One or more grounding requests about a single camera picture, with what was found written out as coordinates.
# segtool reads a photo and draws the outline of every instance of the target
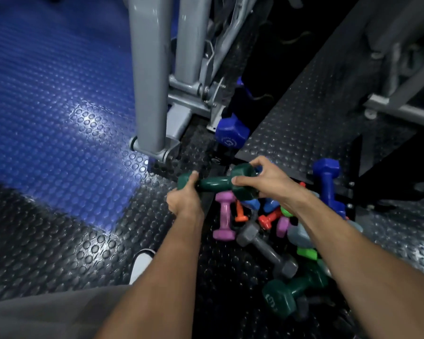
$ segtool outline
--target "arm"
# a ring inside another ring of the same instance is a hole
[[[167,195],[176,220],[145,272],[123,296],[95,339],[192,336],[196,270],[203,227],[193,172],[182,190]]]
[[[372,339],[424,339],[424,274],[375,245],[265,157],[257,177],[239,176],[303,223]]]

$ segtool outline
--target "white shoe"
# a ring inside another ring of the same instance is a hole
[[[143,249],[136,254],[135,261],[130,274],[129,284],[133,284],[137,278],[146,270],[149,263],[152,261],[155,251],[151,249]]]

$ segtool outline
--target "hand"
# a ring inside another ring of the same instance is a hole
[[[254,167],[262,166],[259,176],[236,176],[232,179],[232,184],[254,187],[260,191],[260,198],[272,198],[287,210],[292,210],[293,202],[304,195],[305,188],[292,181],[283,170],[264,156],[253,159],[250,164]]]
[[[201,202],[195,190],[195,183],[198,181],[198,177],[198,172],[193,171],[182,190],[177,190],[177,188],[175,188],[166,195],[168,209],[173,212],[175,216],[185,214],[204,218]]]

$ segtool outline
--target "person's right arm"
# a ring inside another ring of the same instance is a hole
[[[265,157],[257,177],[235,185],[260,190],[299,218],[372,339],[424,339],[424,274],[372,243]]]

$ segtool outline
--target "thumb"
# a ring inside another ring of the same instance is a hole
[[[237,186],[250,186],[257,187],[258,177],[248,177],[248,176],[234,176],[231,180],[232,184]]]
[[[190,174],[190,176],[188,177],[188,182],[187,182],[186,186],[194,187],[196,181],[198,181],[198,178],[199,178],[198,171],[193,170],[192,173]]]

